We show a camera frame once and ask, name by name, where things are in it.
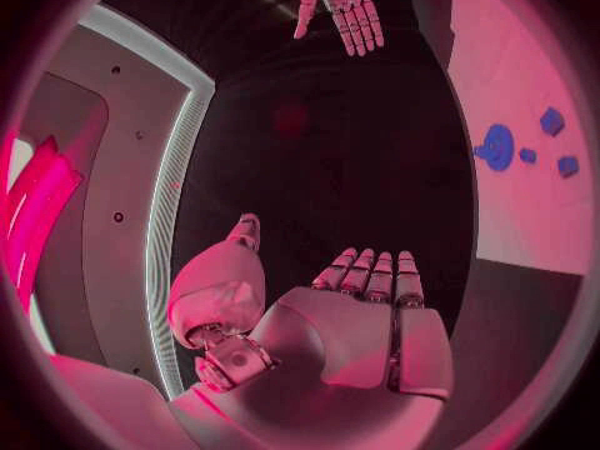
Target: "robotic hand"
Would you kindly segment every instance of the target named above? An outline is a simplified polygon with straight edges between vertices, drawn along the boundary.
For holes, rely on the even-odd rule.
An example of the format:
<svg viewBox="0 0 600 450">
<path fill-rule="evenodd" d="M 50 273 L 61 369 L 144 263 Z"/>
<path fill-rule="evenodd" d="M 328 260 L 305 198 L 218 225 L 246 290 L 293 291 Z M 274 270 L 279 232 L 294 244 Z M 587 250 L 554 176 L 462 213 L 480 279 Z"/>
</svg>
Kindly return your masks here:
<svg viewBox="0 0 600 450">
<path fill-rule="evenodd" d="M 417 448 L 453 373 L 412 255 L 400 253 L 394 278 L 390 253 L 376 259 L 371 249 L 349 248 L 262 315 L 259 232 L 258 218 L 242 215 L 171 290 L 175 337 L 205 349 L 196 358 L 201 383 L 182 408 L 195 412 L 195 429 L 206 408 L 223 417 L 199 443 L 240 448 L 240 435 L 250 435 L 244 448 Z"/>
<path fill-rule="evenodd" d="M 294 33 L 296 39 L 306 35 L 317 4 L 317 0 L 300 1 L 298 25 Z M 369 51 L 373 51 L 375 43 L 378 47 L 383 47 L 383 33 L 372 0 L 325 0 L 325 3 L 333 14 L 333 21 L 342 36 L 348 55 L 353 56 L 358 51 L 362 57 L 366 54 L 365 46 Z"/>
</svg>

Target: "blue object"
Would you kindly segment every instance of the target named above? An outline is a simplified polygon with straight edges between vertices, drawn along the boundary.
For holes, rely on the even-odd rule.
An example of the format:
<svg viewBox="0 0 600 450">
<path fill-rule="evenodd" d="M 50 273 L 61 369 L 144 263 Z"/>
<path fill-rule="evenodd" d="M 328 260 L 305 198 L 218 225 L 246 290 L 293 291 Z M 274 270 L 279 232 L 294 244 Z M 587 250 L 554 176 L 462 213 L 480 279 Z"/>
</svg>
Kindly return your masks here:
<svg viewBox="0 0 600 450">
<path fill-rule="evenodd" d="M 565 126 L 565 119 L 561 113 L 553 107 L 549 107 L 546 113 L 540 118 L 542 130 L 548 135 L 556 137 Z"/>
<path fill-rule="evenodd" d="M 521 160 L 525 163 L 535 163 L 537 160 L 537 153 L 535 153 L 535 150 L 531 150 L 531 148 L 522 148 L 519 152 L 519 157 L 521 157 Z"/>
<path fill-rule="evenodd" d="M 506 170 L 512 163 L 515 153 L 512 133 L 504 125 L 492 125 L 483 145 L 475 147 L 474 153 L 485 160 L 492 170 L 497 172 Z"/>
<path fill-rule="evenodd" d="M 579 172 L 579 162 L 576 157 L 562 157 L 558 161 L 558 171 L 563 178 L 570 177 Z"/>
</svg>

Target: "blue cube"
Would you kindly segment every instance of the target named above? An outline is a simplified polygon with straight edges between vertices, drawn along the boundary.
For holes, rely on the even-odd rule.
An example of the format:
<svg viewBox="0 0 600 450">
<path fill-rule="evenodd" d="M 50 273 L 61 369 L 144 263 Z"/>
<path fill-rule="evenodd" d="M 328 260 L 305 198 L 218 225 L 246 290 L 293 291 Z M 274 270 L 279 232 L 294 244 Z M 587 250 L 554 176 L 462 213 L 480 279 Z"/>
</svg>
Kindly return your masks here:
<svg viewBox="0 0 600 450">
<path fill-rule="evenodd" d="M 535 163 L 537 160 L 537 153 L 535 150 L 531 150 L 531 148 L 522 148 L 519 152 L 519 157 L 525 163 Z"/>
<path fill-rule="evenodd" d="M 549 107 L 546 113 L 540 118 L 542 130 L 548 135 L 556 137 L 565 126 L 565 119 L 561 113 L 553 107 Z"/>
<path fill-rule="evenodd" d="M 562 157 L 558 161 L 558 171 L 563 178 L 570 177 L 579 172 L 579 162 L 576 157 Z"/>
</svg>

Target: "dark floor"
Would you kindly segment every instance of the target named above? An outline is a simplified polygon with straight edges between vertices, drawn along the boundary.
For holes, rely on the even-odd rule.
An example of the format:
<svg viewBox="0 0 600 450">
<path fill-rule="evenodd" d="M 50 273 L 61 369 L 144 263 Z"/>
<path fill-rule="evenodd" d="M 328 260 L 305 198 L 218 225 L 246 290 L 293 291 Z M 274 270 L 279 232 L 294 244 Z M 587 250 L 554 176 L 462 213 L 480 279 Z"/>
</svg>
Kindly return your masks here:
<svg viewBox="0 0 600 450">
<path fill-rule="evenodd" d="M 293 41 L 297 0 L 106 0 L 216 80 L 183 185 L 172 270 L 261 218 L 267 304 L 347 246 L 413 252 L 451 331 L 473 239 L 469 154 L 410 0 L 376 0 L 384 49 L 345 55 L 331 18 Z M 193 360 L 178 347 L 187 387 Z"/>
</svg>

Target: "led light strip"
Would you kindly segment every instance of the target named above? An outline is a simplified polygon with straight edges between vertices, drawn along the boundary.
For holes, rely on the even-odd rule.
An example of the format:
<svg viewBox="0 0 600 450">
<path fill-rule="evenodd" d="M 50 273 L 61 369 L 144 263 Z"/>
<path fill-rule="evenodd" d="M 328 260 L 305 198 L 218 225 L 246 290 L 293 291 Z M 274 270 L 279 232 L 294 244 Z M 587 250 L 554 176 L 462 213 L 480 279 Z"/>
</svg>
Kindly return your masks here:
<svg viewBox="0 0 600 450">
<path fill-rule="evenodd" d="M 145 290 L 152 348 L 164 390 L 172 400 L 184 390 L 166 318 L 173 232 L 181 182 L 215 85 L 185 56 L 147 29 L 107 7 L 96 5 L 79 23 L 127 48 L 190 89 L 161 159 L 145 249 Z"/>
</svg>

